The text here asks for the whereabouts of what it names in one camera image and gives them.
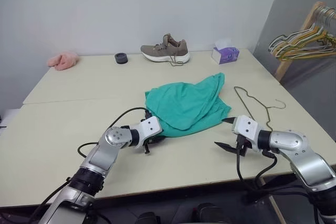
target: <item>white shoe sole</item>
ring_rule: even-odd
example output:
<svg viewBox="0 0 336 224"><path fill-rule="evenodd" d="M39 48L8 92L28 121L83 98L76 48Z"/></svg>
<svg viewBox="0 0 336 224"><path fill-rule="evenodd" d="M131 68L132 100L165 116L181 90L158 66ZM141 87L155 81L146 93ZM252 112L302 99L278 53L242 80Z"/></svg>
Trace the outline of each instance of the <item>white shoe sole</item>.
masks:
<svg viewBox="0 0 336 224"><path fill-rule="evenodd" d="M150 55L147 55L145 53L142 52L142 54L149 60L152 60L152 61L156 61L156 62L164 62L164 61L170 61L172 62L172 59L174 60L174 56L161 56L161 57L154 57L154 56L150 56ZM176 62L183 62L183 63L186 63L187 61L189 61L190 59L190 54L189 52L184 55L184 56L175 56L175 61Z"/></svg>

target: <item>gray sneaker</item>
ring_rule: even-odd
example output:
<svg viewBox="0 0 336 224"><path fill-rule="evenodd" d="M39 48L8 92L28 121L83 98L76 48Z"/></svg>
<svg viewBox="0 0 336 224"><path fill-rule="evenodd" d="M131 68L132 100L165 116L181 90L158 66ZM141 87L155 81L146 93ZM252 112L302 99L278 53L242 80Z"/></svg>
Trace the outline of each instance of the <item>gray sneaker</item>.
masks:
<svg viewBox="0 0 336 224"><path fill-rule="evenodd" d="M152 61L170 61L176 64L186 63L190 59L185 40L175 41L170 34L163 36L163 42L155 46L141 46L142 54Z"/></svg>

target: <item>pink slipper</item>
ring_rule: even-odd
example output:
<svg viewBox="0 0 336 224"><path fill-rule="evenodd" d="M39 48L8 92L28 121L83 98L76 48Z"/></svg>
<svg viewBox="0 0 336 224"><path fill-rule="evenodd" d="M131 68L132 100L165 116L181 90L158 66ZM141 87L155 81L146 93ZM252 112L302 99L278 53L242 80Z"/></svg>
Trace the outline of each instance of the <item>pink slipper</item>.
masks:
<svg viewBox="0 0 336 224"><path fill-rule="evenodd" d="M48 66L55 66L56 70L65 70L76 65L79 56L74 52L62 52L48 60Z"/></svg>

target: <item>white table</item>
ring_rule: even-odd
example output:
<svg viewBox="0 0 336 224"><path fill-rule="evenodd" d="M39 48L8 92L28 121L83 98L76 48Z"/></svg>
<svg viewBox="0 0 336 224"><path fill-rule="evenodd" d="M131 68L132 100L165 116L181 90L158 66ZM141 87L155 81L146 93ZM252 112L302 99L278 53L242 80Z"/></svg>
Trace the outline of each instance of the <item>white table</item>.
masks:
<svg viewBox="0 0 336 224"><path fill-rule="evenodd" d="M183 67L131 55L126 65L115 65L112 56L97 56L83 57L68 71L50 69L26 99L26 103L35 104L23 105L0 136L0 207L41 203L77 171L82 161L77 147L97 141L123 111L143 106L144 91L173 81L196 83L220 71L225 73L226 83L219 96L233 108L229 116L247 114L233 86L246 88L267 105L277 105L275 99L281 100L287 107L270 111L273 128L304 132L311 147L327 162L336 164L335 142L247 50L241 50L237 62L224 65L217 65L210 58L211 52L192 55ZM266 122L264 109L242 96L254 117ZM142 117L140 111L129 113L118 125L136 123ZM236 156L213 143L234 145L236 136L230 128L222 123L197 134L168 138L151 146L150 155L141 149L121 150L98 197L237 180ZM271 162L249 150L241 159L242 175L254 177ZM279 157L278 165L268 174L289 171L288 162Z"/></svg>

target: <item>purple tissue box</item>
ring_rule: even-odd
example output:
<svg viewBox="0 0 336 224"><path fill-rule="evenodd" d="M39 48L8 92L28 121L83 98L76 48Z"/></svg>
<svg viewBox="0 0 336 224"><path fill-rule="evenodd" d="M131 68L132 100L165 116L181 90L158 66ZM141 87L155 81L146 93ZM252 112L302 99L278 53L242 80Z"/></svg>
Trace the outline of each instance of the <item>purple tissue box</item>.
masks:
<svg viewBox="0 0 336 224"><path fill-rule="evenodd" d="M216 47L212 51L211 57L218 63L228 63L236 61L239 55L239 50L235 47L226 47L218 50Z"/></svg>

